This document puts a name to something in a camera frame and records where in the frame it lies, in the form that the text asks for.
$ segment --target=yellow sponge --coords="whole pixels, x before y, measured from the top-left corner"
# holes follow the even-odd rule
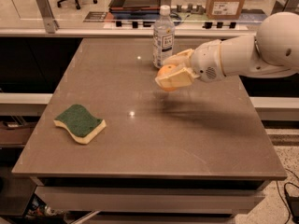
[[[83,105],[72,105],[54,120],[57,127],[68,130],[74,140],[86,145],[105,127],[103,119],[95,118]]]

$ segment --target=gray table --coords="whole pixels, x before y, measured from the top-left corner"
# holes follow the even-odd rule
[[[202,42],[177,39],[176,51]],[[164,92],[156,73],[151,39],[84,39],[13,174],[34,178],[37,193],[58,209],[248,212],[286,173],[241,81]],[[54,126],[72,104],[107,122],[87,146]],[[143,199],[118,203],[123,193]]]

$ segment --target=plastic bottle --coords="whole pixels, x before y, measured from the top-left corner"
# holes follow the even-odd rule
[[[170,18],[170,6],[160,7],[160,19],[153,25],[153,64],[163,66],[163,60],[172,55],[175,39],[175,24]]]

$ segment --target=brown box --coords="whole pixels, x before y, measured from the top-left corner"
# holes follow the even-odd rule
[[[206,0],[206,15],[215,20],[237,20],[245,0]]]

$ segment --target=table top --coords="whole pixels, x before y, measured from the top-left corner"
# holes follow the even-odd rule
[[[203,40],[176,39],[175,52]],[[15,175],[283,179],[286,173],[239,79],[173,92],[154,78],[152,39],[83,39],[16,163]],[[73,104],[104,119],[90,144],[53,120]]]

